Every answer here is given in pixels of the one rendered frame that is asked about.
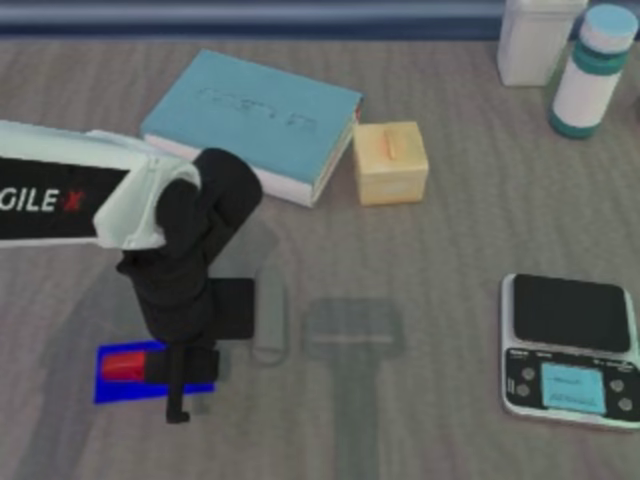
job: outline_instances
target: yellow box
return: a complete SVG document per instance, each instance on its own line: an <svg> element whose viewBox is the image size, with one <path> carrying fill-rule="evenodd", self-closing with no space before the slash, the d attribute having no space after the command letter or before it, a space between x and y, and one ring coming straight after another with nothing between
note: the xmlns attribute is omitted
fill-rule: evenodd
<svg viewBox="0 0 640 480"><path fill-rule="evenodd" d="M422 200L429 160L417 123L357 125L353 151L362 205Z"/></svg>

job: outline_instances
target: book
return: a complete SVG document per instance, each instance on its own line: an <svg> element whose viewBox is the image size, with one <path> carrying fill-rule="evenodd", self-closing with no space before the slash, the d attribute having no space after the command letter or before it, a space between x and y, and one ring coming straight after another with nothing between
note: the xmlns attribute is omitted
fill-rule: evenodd
<svg viewBox="0 0 640 480"><path fill-rule="evenodd" d="M201 50L141 125L143 139L188 160L221 148L265 194L312 207L358 123L363 95Z"/></svg>

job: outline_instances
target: round button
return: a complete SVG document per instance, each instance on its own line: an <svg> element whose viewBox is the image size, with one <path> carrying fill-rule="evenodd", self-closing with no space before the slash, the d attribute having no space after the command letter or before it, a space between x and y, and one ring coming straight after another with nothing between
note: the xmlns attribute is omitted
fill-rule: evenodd
<svg viewBox="0 0 640 480"><path fill-rule="evenodd" d="M611 387L611 390L616 393L620 393L624 390L624 382L622 380L612 380L609 386Z"/></svg>
<svg viewBox="0 0 640 480"><path fill-rule="evenodd" d="M628 412L633 408L633 403L628 398L623 398L618 402L618 406L620 407L621 410Z"/></svg>
<svg viewBox="0 0 640 480"><path fill-rule="evenodd" d="M522 378L524 378L527 381L531 381L535 377L536 377L536 371L531 367L527 367L522 371Z"/></svg>
<svg viewBox="0 0 640 480"><path fill-rule="evenodd" d="M526 397L529 395L529 393L531 393L531 390L529 389L529 387L525 384L522 385L518 385L516 387L516 393L518 395L520 395L521 397Z"/></svg>

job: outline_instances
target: red x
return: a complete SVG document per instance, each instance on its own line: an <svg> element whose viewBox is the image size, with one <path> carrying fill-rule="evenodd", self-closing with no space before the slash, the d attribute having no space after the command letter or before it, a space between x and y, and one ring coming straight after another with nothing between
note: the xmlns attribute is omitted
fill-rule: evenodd
<svg viewBox="0 0 640 480"><path fill-rule="evenodd" d="M82 200L84 200L84 197L84 192L70 191L67 198L64 200L62 209L65 212L77 212L80 210L80 204L82 203Z"/></svg>

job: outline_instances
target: digital scale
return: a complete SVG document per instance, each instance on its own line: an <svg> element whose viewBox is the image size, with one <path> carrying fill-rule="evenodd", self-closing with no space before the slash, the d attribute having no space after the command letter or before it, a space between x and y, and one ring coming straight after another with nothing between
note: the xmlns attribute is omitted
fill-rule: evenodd
<svg viewBox="0 0 640 480"><path fill-rule="evenodd" d="M511 413L640 428L631 296L605 284L514 274L502 281L502 398Z"/></svg>

